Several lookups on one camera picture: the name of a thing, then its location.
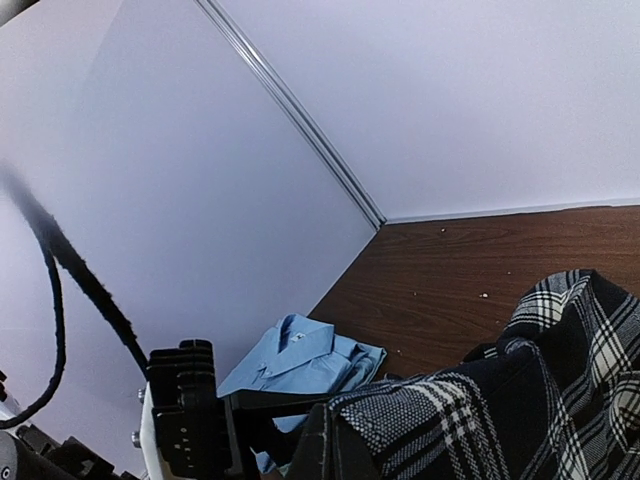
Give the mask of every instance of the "black cable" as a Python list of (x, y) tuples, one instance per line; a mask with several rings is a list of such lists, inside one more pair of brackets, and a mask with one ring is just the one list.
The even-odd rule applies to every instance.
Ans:
[(51, 281), (51, 290), (53, 292), (53, 310), (56, 318), (56, 364), (53, 370), (53, 375), (49, 380), (49, 385), (45, 391), (40, 395), (35, 402), (29, 405), (26, 409), (20, 412), (13, 418), (8, 420), (0, 420), (0, 430), (6, 430), (7, 428), (17, 427), (21, 423), (26, 422), (36, 413), (38, 413), (49, 401), (53, 398), (56, 390), (60, 386), (62, 380), (62, 372), (64, 371), (65, 363), (67, 362), (66, 354), (66, 341), (65, 341), (65, 329), (64, 329), (64, 306), (62, 302), (62, 284), (60, 283), (60, 275), (58, 275), (58, 268), (56, 261), (51, 255), (51, 252), (47, 250), (41, 239), (38, 239), (42, 255), (44, 256), (44, 263), (47, 266), (49, 272), (49, 280)]
[(131, 322), (120, 311), (111, 294), (89, 270), (86, 262), (78, 255), (55, 218), (45, 210), (6, 164), (0, 167), (0, 185), (7, 189), (36, 237), (43, 241), (60, 266), (69, 272), (84, 294), (115, 330), (146, 377), (147, 357), (138, 344)]
[(51, 290), (53, 292), (53, 307), (56, 323), (56, 362), (49, 385), (33, 404), (15, 417), (0, 421), (0, 430), (16, 427), (29, 420), (51, 401), (60, 386), (66, 363), (66, 335), (64, 325), (64, 306), (62, 299), (62, 284), (56, 266), (58, 263), (65, 268), (80, 286), (82, 291), (98, 308), (104, 319), (113, 327), (122, 343), (129, 349), (136, 363), (146, 377), (147, 358), (137, 342), (131, 322), (114, 303), (111, 294), (102, 286), (95, 275), (89, 270), (86, 262), (78, 255), (62, 229), (45, 208), (36, 200), (29, 189), (18, 176), (6, 165), (0, 165), (0, 189), (9, 193), (14, 204), (18, 207), (27, 223), (31, 227), (49, 272)]

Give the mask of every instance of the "light blue button-up shirt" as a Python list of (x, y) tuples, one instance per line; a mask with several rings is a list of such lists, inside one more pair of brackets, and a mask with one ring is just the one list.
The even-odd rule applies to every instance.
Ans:
[[(302, 315), (288, 315), (270, 328), (258, 344), (218, 387), (218, 396), (237, 390), (284, 393), (332, 393), (369, 383), (382, 364), (382, 348), (335, 335), (334, 326)], [(290, 432), (305, 415), (275, 419)], [(266, 454), (258, 455), (263, 472), (273, 468)]]

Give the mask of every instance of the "black and white plaid garment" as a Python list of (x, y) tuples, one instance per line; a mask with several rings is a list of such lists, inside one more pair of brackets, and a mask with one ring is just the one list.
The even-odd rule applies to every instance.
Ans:
[[(390, 479), (640, 478), (639, 354), (637, 298), (594, 271), (553, 275), (461, 365), (332, 400), (336, 475), (307, 478), (356, 478), (338, 474), (345, 458)], [(345, 423), (337, 444), (328, 428)]]

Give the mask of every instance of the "black mechanical part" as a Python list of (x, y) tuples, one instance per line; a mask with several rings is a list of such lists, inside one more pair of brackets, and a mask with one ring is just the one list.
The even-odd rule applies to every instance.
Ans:
[(4, 382), (6, 381), (7, 381), (7, 375), (2, 370), (0, 370), (0, 402), (4, 402), (8, 397), (7, 390), (4, 387)]
[(77, 480), (4, 431), (0, 431), (0, 478), (2, 480)]
[(47, 460), (59, 466), (78, 480), (132, 480), (128, 472), (116, 475), (114, 466), (89, 450), (74, 437), (46, 454)]
[(331, 395), (241, 390), (218, 398), (210, 342), (151, 352), (147, 378), (156, 443), (171, 472), (196, 480), (258, 479), (254, 452), (291, 462), (302, 428), (284, 434), (274, 418), (308, 413)]
[(27, 447), (38, 455), (45, 456), (51, 450), (60, 448), (60, 444), (58, 442), (35, 425), (23, 425), (19, 427), (16, 435), (27, 445)]
[(38, 0), (7, 0), (0, 2), (0, 26), (35, 5)]

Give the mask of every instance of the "wooden floor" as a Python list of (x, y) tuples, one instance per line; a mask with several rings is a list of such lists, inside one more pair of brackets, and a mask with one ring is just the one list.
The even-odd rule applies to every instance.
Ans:
[(385, 226), (311, 316), (384, 346), (384, 372), (431, 372), (493, 341), (538, 280), (574, 268), (640, 295), (640, 207)]

